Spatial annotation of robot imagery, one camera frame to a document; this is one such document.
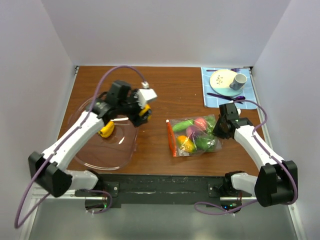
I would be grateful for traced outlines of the clear zip top bag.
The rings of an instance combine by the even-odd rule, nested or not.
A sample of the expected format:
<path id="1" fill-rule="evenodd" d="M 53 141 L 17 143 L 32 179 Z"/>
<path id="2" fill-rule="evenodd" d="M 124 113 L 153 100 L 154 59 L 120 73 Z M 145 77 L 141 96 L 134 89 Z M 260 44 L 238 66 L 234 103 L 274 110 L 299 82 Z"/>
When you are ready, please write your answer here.
<path id="1" fill-rule="evenodd" d="M 221 150 L 222 143 L 213 134 L 216 123 L 213 114 L 167 119 L 168 144 L 172 155 L 191 157 Z"/>

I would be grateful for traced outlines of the orange fake fruit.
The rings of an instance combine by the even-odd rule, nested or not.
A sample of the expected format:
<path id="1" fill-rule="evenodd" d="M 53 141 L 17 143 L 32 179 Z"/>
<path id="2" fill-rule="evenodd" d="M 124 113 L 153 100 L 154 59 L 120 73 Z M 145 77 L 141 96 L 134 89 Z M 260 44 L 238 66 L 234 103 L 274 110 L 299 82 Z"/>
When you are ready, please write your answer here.
<path id="1" fill-rule="evenodd" d="M 180 152 L 194 153 L 196 151 L 195 144 L 185 135 L 180 135 L 176 138 L 177 147 Z"/>

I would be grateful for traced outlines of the yellow fake lemon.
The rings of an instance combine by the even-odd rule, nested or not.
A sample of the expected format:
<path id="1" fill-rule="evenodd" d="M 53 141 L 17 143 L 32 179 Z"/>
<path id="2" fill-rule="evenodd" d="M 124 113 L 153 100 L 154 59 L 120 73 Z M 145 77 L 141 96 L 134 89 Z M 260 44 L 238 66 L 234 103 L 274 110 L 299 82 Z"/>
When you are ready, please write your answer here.
<path id="1" fill-rule="evenodd" d="M 144 115 L 148 115 L 150 109 L 151 107 L 148 104 L 146 104 L 144 108 L 140 111 L 139 116 L 143 117 Z"/>

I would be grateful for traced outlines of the purple fake onion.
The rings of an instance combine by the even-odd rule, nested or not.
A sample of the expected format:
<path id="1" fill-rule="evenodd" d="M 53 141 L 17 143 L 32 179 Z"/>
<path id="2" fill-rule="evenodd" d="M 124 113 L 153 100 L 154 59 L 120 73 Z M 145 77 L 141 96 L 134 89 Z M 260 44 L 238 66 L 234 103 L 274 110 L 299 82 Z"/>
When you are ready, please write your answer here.
<path id="1" fill-rule="evenodd" d="M 201 133 L 201 130 L 195 125 L 191 125 L 187 127 L 185 130 L 185 134 L 188 138 L 196 138 Z"/>

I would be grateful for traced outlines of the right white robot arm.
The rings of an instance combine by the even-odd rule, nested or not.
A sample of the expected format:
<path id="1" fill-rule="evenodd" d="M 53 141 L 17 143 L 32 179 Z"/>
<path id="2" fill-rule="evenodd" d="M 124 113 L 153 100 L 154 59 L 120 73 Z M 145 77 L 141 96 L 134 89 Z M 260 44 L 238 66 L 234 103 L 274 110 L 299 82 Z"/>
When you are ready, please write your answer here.
<path id="1" fill-rule="evenodd" d="M 244 191 L 256 197 L 263 207 L 291 205 L 298 199 L 298 167 L 294 161 L 276 154 L 257 133 L 246 117 L 240 117 L 235 103 L 219 106 L 219 117 L 213 134 L 234 139 L 249 154 L 259 170 L 258 176 L 243 171 L 225 174 L 222 189 L 230 197 Z"/>

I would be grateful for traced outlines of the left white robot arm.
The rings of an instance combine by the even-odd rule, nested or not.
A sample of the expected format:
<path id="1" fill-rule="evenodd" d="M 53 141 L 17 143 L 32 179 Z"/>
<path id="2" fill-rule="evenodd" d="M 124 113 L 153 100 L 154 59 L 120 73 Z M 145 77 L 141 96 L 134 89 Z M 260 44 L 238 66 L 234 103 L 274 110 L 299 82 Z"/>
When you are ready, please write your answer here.
<path id="1" fill-rule="evenodd" d="M 99 196 L 104 184 L 98 176 L 87 170 L 67 171 L 71 160 L 95 134 L 118 116 L 128 118 L 134 127 L 147 123 L 152 113 L 148 104 L 156 98 L 156 92 L 147 83 L 142 88 L 132 89 L 125 81 L 114 81 L 109 91 L 93 97 L 90 105 L 57 142 L 42 153 L 34 151 L 30 154 L 31 179 L 55 198 L 68 190 L 78 189 Z"/>

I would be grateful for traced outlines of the green fake pepper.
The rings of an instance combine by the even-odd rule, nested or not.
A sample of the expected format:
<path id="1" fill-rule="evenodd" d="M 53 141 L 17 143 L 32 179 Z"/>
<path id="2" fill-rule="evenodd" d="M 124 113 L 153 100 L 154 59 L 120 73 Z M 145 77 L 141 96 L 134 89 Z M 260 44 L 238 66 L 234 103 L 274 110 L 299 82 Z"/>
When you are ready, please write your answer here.
<path id="1" fill-rule="evenodd" d="M 214 152 L 217 140 L 211 135 L 199 136 L 194 141 L 196 147 L 204 152 Z"/>

